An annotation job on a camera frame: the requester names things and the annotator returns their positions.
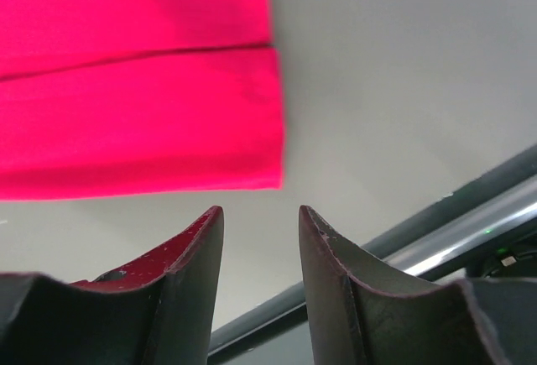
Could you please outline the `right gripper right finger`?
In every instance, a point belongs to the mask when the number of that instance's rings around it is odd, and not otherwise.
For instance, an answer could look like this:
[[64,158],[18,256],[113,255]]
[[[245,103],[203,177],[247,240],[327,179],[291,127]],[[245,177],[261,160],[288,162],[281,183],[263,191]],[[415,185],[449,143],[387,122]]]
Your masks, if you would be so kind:
[[434,284],[361,249],[309,206],[299,240],[315,363],[535,363],[534,279]]

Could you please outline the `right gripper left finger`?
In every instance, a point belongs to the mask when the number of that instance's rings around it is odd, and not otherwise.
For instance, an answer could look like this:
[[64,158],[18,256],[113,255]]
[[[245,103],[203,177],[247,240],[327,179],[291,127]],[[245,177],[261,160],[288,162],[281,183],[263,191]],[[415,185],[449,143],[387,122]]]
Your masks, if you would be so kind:
[[223,236],[223,210],[213,206],[92,281],[2,274],[2,363],[206,363]]

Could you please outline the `red polo shirt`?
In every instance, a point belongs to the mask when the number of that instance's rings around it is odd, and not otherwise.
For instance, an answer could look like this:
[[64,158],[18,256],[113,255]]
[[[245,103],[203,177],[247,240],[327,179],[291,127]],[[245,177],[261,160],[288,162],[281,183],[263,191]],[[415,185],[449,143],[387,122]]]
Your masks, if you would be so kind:
[[1,0],[1,197],[278,189],[269,0]]

